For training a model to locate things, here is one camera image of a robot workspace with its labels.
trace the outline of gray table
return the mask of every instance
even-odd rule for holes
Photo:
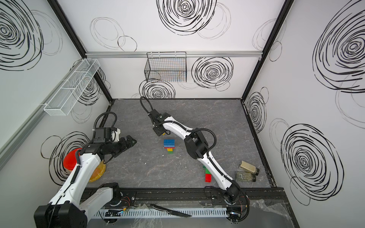
[[[260,155],[239,100],[150,100],[160,113],[167,112],[182,124],[192,128],[208,128],[217,136],[212,154],[222,168],[234,177],[242,160],[260,168],[256,182],[239,182],[244,188],[269,188]],[[117,182],[123,188],[202,188],[218,187],[212,178],[206,183],[203,165],[186,152],[184,141],[175,134],[158,137],[151,120],[139,100],[116,100],[111,111],[121,135],[131,135],[138,142],[107,164],[104,175],[88,187]],[[110,126],[110,115],[105,126]],[[213,137],[203,132],[208,144]],[[173,154],[163,148],[164,139],[175,139]]]

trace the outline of blue lego brick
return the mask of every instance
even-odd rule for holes
[[[175,147],[175,139],[164,139],[164,147]]]

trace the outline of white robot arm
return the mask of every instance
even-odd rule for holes
[[[171,123],[164,123],[164,124],[162,124],[163,127],[166,130],[175,133],[182,140],[185,140],[185,138],[191,134],[191,132],[188,132],[185,129],[183,129],[181,126],[179,126],[177,124],[179,122],[176,121],[172,116],[167,117],[165,119],[165,121],[171,121]],[[183,125],[183,126],[187,130],[190,130],[190,131],[193,130],[192,128],[186,127],[185,125]],[[232,183],[230,181],[228,181],[226,178],[224,178],[224,176],[221,175],[221,173],[223,173],[225,176],[227,176],[228,178],[230,178],[232,180],[232,178],[222,169],[222,167],[214,159],[211,151],[205,153],[203,155],[203,158],[197,158],[197,160],[199,162],[203,163],[203,165],[209,170],[209,172],[212,174],[214,179],[217,181],[217,183],[221,189],[227,190],[227,188],[229,188],[232,185]]]
[[[143,105],[143,99],[148,102],[151,108],[150,112]],[[239,199],[240,193],[242,193],[241,196],[244,196],[247,204],[249,204],[246,193],[243,192],[237,182],[231,178],[214,159],[211,149],[216,145],[216,136],[211,130],[206,128],[189,128],[176,121],[168,113],[161,114],[156,109],[153,109],[151,102],[145,97],[140,98],[140,103],[151,119],[151,122],[154,126],[153,130],[158,136],[161,136],[166,131],[170,131],[184,140],[188,154],[193,159],[197,159],[199,162],[203,163],[213,175],[218,183],[218,186],[223,191],[223,196],[227,204],[235,204]],[[214,138],[214,143],[212,146],[208,146],[202,131],[208,131],[212,134]],[[247,213],[243,218],[241,218],[242,220],[247,217],[248,212],[249,210],[247,210]]]
[[[106,114],[115,116],[111,127],[97,128],[97,121]],[[76,151],[77,164],[56,195],[47,205],[39,206],[34,213],[37,228],[84,228],[101,207],[109,203],[118,203],[121,199],[118,183],[106,183],[87,200],[80,204],[92,173],[104,156],[112,158],[134,146],[137,141],[130,135],[119,137],[120,129],[115,128],[116,114],[105,112],[94,123],[93,139]]]

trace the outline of white wire basket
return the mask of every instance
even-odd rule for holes
[[[43,110],[50,116],[67,116],[99,67],[97,59],[81,60]]]

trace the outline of red lego brick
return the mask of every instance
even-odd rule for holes
[[[205,174],[205,182],[212,182],[212,175],[211,174]]]

